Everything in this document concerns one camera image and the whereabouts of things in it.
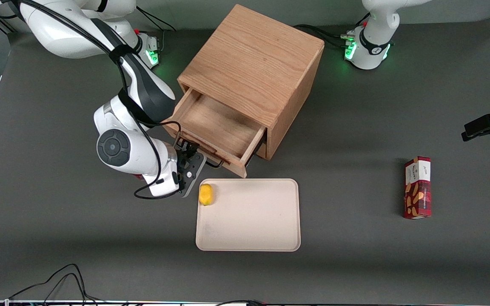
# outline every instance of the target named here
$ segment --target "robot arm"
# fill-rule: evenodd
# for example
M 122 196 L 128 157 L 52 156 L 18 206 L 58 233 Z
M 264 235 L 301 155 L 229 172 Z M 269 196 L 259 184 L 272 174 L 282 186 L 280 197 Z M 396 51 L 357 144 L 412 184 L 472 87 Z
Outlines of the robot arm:
M 97 153 L 101 161 L 121 172 L 142 174 L 148 182 L 144 188 L 148 187 L 153 195 L 148 199 L 164 198 L 177 192 L 187 196 L 206 158 L 197 153 L 193 145 L 184 144 L 177 151 L 174 146 L 149 137 L 145 131 L 146 126 L 156 126 L 173 114 L 175 95 L 111 23 L 91 18 L 100 15 L 87 10 L 98 7 L 98 13 L 105 14 L 100 17 L 118 17 L 135 7 L 135 1 L 11 1 L 37 40 L 53 54 L 81 58 L 106 53 L 119 66 L 125 86 L 94 113 L 100 134 Z M 131 79 L 129 87 L 124 71 Z
M 387 57 L 389 41 L 400 25 L 399 8 L 418 6 L 431 0 L 362 0 L 362 5 L 371 14 L 367 26 L 359 25 L 348 31 L 352 37 L 345 58 L 356 67 L 370 70 L 377 68 Z

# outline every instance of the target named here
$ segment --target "lemon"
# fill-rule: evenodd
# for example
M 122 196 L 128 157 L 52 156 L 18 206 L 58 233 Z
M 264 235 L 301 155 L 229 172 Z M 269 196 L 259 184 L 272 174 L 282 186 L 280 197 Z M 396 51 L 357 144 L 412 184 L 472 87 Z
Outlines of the lemon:
M 210 184 L 200 186 L 200 195 L 198 196 L 202 205 L 210 205 L 213 202 L 213 188 Z

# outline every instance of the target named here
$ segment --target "gray table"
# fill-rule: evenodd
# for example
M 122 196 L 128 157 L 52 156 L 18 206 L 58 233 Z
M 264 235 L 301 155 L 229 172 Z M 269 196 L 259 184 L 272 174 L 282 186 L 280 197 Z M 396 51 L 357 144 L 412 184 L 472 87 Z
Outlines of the gray table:
M 176 77 L 209 35 L 167 33 L 156 74 L 179 97 Z M 90 294 L 113 300 L 490 304 L 490 137 L 460 136 L 490 113 L 490 20 L 403 25 L 375 71 L 327 47 L 274 159 L 247 170 L 299 183 L 302 246 L 291 253 L 198 250 L 197 191 L 134 199 L 142 182 L 96 156 L 92 115 L 119 90 L 117 68 L 103 56 L 58 58 L 30 35 L 10 40 L 0 298 L 74 262 Z M 402 163 L 416 155 L 432 157 L 433 216 L 409 221 Z M 235 176 L 206 169 L 203 178 Z M 57 296 L 78 297 L 71 282 Z

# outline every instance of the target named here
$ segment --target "wooden box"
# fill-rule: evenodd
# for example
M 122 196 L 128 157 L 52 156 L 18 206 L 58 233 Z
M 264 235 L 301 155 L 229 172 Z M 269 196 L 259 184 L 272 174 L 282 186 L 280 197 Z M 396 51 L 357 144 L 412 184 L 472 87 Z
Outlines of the wooden box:
M 177 78 L 185 95 L 173 116 L 181 137 L 245 178 L 271 159 L 313 85 L 324 41 L 234 6 Z M 165 125 L 175 136 L 174 125 Z

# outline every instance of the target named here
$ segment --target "cardboard box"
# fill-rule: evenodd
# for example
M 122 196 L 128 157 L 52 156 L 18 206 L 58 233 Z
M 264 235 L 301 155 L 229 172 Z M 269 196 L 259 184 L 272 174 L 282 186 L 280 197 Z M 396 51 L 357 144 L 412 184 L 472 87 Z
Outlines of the cardboard box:
M 418 156 L 406 163 L 404 218 L 422 219 L 432 215 L 430 195 L 430 158 Z

